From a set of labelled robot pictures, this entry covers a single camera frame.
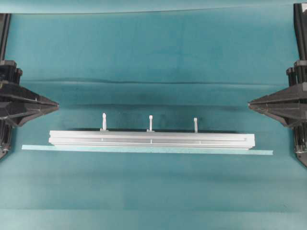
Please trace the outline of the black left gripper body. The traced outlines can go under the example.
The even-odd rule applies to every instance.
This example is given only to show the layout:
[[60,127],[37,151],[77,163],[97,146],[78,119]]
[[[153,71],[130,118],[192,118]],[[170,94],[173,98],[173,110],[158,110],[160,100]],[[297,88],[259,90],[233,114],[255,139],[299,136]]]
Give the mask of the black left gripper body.
[[13,127],[59,109],[59,104],[18,84],[1,81],[0,119]]

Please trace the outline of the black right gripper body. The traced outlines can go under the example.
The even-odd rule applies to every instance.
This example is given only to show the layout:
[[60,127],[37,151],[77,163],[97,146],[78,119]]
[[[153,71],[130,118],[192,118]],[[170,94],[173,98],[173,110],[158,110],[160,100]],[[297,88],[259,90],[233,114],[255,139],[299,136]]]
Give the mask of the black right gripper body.
[[307,84],[290,86],[248,103],[249,109],[279,121],[284,127],[296,127],[307,121]]

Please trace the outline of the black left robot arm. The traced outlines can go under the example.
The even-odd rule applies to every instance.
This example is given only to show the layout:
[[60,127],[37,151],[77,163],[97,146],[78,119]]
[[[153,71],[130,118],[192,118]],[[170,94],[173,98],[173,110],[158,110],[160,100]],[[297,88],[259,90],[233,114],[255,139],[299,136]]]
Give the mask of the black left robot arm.
[[11,148],[12,130],[59,109],[59,104],[20,85],[23,71],[5,60],[11,14],[0,15],[0,157]]

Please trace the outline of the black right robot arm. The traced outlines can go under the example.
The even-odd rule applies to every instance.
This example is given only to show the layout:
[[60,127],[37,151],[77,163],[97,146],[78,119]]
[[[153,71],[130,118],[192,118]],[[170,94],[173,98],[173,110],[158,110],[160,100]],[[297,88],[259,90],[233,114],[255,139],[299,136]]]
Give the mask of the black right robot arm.
[[294,28],[300,59],[286,70],[289,87],[250,101],[249,109],[293,130],[296,158],[307,164],[307,4],[294,4]]

